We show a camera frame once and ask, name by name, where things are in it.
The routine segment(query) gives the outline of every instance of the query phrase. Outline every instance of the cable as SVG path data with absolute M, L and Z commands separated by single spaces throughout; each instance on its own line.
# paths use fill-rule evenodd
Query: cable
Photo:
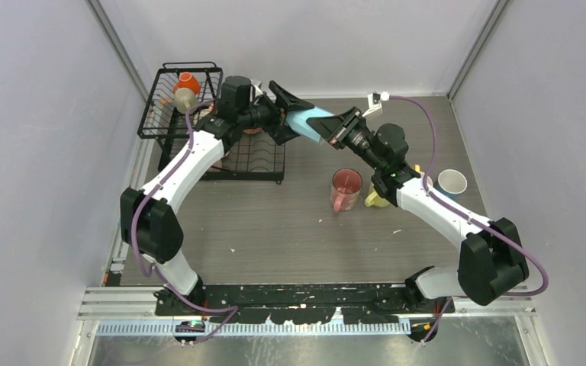
M 188 300 L 186 297 L 184 297 L 172 284 L 170 284 L 169 281 L 167 281 L 167 279 L 165 277 L 163 277 L 163 275 L 160 273 L 160 271 L 158 270 L 158 268 L 156 267 L 156 265 L 154 263 L 152 265 L 150 265 L 149 270 L 145 269 L 145 266 L 143 265 L 143 261 L 140 258 L 140 249 L 138 248 L 137 229 L 138 229 L 138 220 L 140 219 L 140 215 L 141 215 L 143 209 L 145 208 L 145 206 L 147 205 L 147 203 L 149 202 L 149 200 L 151 199 L 151 197 L 165 184 L 165 182 L 167 180 L 169 180 L 170 177 L 172 177 L 172 175 L 174 175 L 176 170 L 178 170 L 181 167 L 181 165 L 183 165 L 185 160 L 188 158 L 188 156 L 190 156 L 190 153 L 192 152 L 192 148 L 194 147 L 194 128 L 192 127 L 192 122 L 190 121 L 190 117 L 189 117 L 190 113 L 192 111 L 196 110 L 197 108 L 202 107 L 204 105 L 211 104 L 212 102 L 214 102 L 214 101 L 212 101 L 212 100 L 203 101 L 203 102 L 201 102 L 201 103 L 199 103 L 199 104 L 195 105 L 194 107 L 189 108 L 187 110 L 187 112 L 185 113 L 185 125 L 188 128 L 188 135 L 189 135 L 188 149 L 185 151 L 185 154 L 183 154 L 183 157 L 165 174 L 164 177 L 162 177 L 159 180 L 158 184 L 156 184 L 156 186 L 154 188 L 152 188 L 152 190 L 149 191 L 149 193 L 147 193 L 145 195 L 145 198 L 138 205 L 138 208 L 134 212 L 134 217 L 131 220 L 131 247 L 134 250 L 134 257 L 136 258 L 136 262 L 138 263 L 138 266 L 140 267 L 140 271 L 143 273 L 143 276 L 145 276 L 146 278 L 151 277 L 153 270 L 156 269 L 156 276 L 158 276 L 158 278 L 160 278 L 160 280 L 165 283 L 167 288 L 170 289 L 171 292 L 173 292 L 183 303 L 185 303 L 186 305 L 188 305 L 189 307 L 191 307 L 193 309 L 203 311 L 203 312 L 208 312 L 208 313 L 226 313 L 226 312 L 230 311 L 230 314 L 228 314 L 226 319 L 224 319 L 217 328 L 215 328 L 212 332 L 209 332 L 203 338 L 197 339 L 196 341 L 194 341 L 192 343 L 193 345 L 207 341 L 215 333 L 217 333 L 219 330 L 221 330 L 221 327 L 226 325 L 226 323 L 228 323 L 228 321 L 230 321 L 230 319 L 234 316 L 234 314 L 239 310 L 239 307 L 236 305 L 232 306 L 232 307 L 225 307 L 223 309 L 208 309 L 207 307 L 200 307 L 199 305 L 192 303 L 190 300 Z
M 453 212 L 457 216 L 461 217 L 462 219 L 464 219 L 464 220 L 466 220 L 468 222 L 471 222 L 471 223 L 475 224 L 480 229 L 482 229 L 482 230 L 490 233 L 491 235 L 499 238 L 500 240 L 502 240 L 503 242 L 505 242 L 506 244 L 508 244 L 511 248 L 515 249 L 516 252 L 519 252 L 525 258 L 529 259 L 529 261 L 531 263 L 533 263 L 534 266 L 536 266 L 536 268 L 540 272 L 540 275 L 543 277 L 543 283 L 540 285 L 540 287 L 538 287 L 534 291 L 507 292 L 506 295 L 507 296 L 525 296 L 525 297 L 528 297 L 528 296 L 539 295 L 539 294 L 545 292 L 545 290 L 549 286 L 549 275 L 547 274 L 547 271 L 545 270 L 545 268 L 543 267 L 543 265 L 540 263 L 540 261 L 537 258 L 535 258 L 531 253 L 529 253 L 523 247 L 519 246 L 513 240 L 511 240 L 511 239 L 507 238 L 506 236 L 502 235 L 501 233 L 499 233 L 497 230 L 494 230 L 493 228 L 490 228 L 488 225 L 486 225 L 484 223 L 481 223 L 481 222 L 479 222 L 478 220 L 476 220 L 474 218 L 468 217 L 468 215 L 466 213 L 464 213 L 464 212 L 458 210 L 457 208 L 451 206 L 450 204 L 448 204 L 448 202 L 445 202 L 444 200 L 442 200 L 441 198 L 439 198 L 436 194 L 434 194 L 434 192 L 432 192 L 429 189 L 429 187 L 428 187 L 428 175 L 430 174 L 430 172 L 433 169 L 434 162 L 436 160 L 437 145 L 438 145 L 437 138 L 436 138 L 436 128 L 435 128 L 435 124 L 433 122 L 433 119 L 430 116 L 430 113 L 428 113 L 428 111 L 426 110 L 426 108 L 419 101 L 416 101 L 416 100 L 414 100 L 412 98 L 401 97 L 399 95 L 390 95 L 390 99 L 396 99 L 396 100 L 400 100 L 400 101 L 409 101 L 410 103 L 415 104 L 416 106 L 418 106 L 419 108 L 421 108 L 421 110 L 423 111 L 423 113 L 426 115 L 426 117 L 428 119 L 428 123 L 430 123 L 430 129 L 433 132 L 433 155 L 432 155 L 432 158 L 430 158 L 430 164 L 428 165 L 428 169 L 426 170 L 425 175 L 423 175 L 423 189 L 425 189 L 426 192 L 428 192 L 428 195 L 431 196 L 431 198 L 434 199 L 438 204 L 441 204 L 442 206 L 444 206 L 446 209 L 448 209 L 449 211 Z
M 430 336 L 435 331 L 436 326 L 439 324 L 439 321 L 441 320 L 441 317 L 446 312 L 446 309 L 450 305 L 451 301 L 452 301 L 452 297 L 449 297 L 448 300 L 446 300 L 446 303 L 443 304 L 443 309 L 441 309 L 441 311 L 439 311 L 439 315 L 436 316 L 435 323 L 433 324 L 433 326 L 430 327 L 430 330 L 428 331 L 428 334 L 426 334 L 426 336 L 423 337 L 423 339 L 421 339 L 420 345 L 426 345 L 426 340 L 430 339 Z

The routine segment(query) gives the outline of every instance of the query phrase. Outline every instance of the blue cup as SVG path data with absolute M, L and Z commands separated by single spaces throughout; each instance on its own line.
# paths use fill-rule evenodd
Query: blue cup
M 439 173 L 435 188 L 444 196 L 456 201 L 457 197 L 464 193 L 468 187 L 466 177 L 455 169 L 446 169 Z

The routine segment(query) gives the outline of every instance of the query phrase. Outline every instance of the red mug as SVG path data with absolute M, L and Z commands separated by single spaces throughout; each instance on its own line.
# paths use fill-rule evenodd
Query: red mug
M 353 169 L 340 169 L 331 179 L 330 203 L 333 212 L 354 208 L 362 188 L 362 177 Z

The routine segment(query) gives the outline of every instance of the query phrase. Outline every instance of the metal floor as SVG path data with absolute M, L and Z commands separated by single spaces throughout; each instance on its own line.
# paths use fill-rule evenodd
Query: metal floor
M 484 214 L 477 184 L 452 108 L 444 97 L 419 98 L 432 114 L 439 156 L 432 174 L 452 168 L 463 172 L 468 190 L 459 203 Z M 366 99 L 319 99 L 318 106 L 342 113 Z M 415 105 L 384 104 L 384 114 L 368 121 L 401 125 L 410 145 L 409 164 L 427 169 L 432 136 Z M 158 149 L 147 174 L 156 173 Z M 329 204 L 330 179 L 337 169 L 353 168 L 369 188 L 372 170 L 350 150 L 335 150 L 303 137 L 286 144 L 286 171 L 281 185 L 267 181 L 200 181 L 185 199 L 178 218 L 185 233 L 183 252 L 209 284 L 321 283 L 403 281 L 428 265 L 457 261 L 455 249 L 414 215 L 392 206 L 365 207 L 334 214 Z M 122 285 L 159 284 L 142 277 L 129 251 Z
M 174 339 L 98 337 L 90 365 L 115 361 L 177 365 L 468 365 L 529 364 L 513 317 L 444 318 L 424 348 L 404 335 L 221 338 L 180 348 Z

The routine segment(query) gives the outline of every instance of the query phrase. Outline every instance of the wooden tabletop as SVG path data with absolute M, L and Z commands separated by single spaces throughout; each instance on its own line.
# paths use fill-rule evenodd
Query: wooden tabletop
M 437 125 L 439 156 L 431 177 L 457 169 L 468 179 L 458 202 L 485 214 L 452 108 L 446 98 L 418 98 Z M 318 99 L 317 106 L 342 113 L 364 111 L 364 98 Z M 427 169 L 432 136 L 421 110 L 404 101 L 384 104 L 384 114 L 368 121 L 402 126 L 410 146 L 407 162 Z M 152 159 L 148 177 L 156 173 Z M 330 180 L 341 168 L 363 177 L 359 203 L 333 213 Z M 437 231 L 396 207 L 363 205 L 372 170 L 350 150 L 335 150 L 303 137 L 286 144 L 285 179 L 200 181 L 178 212 L 185 233 L 182 251 L 209 284 L 403 281 L 428 265 L 457 263 L 457 253 Z M 121 284 L 159 284 L 145 279 L 129 251 Z

